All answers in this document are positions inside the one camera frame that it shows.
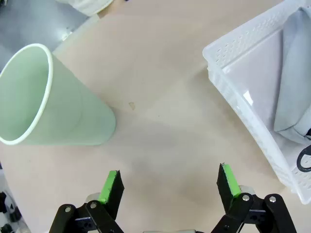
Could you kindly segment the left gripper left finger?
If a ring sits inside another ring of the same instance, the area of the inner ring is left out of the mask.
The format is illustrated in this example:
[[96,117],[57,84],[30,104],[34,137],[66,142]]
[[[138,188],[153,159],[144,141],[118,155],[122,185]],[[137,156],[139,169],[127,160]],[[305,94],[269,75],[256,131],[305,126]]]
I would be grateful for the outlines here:
[[52,226],[51,233],[122,233],[116,222],[117,213],[124,191],[121,173],[109,172],[99,196],[85,202],[79,208],[72,204],[61,205]]

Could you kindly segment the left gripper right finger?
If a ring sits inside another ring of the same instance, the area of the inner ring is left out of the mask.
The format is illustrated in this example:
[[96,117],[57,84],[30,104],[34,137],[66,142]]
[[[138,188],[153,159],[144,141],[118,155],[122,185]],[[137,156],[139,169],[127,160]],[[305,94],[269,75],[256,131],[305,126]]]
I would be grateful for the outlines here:
[[220,164],[217,186],[225,214],[213,233],[239,233],[245,224],[255,225],[260,233],[296,232],[282,196],[269,194],[261,199],[256,194],[243,191],[230,165]]

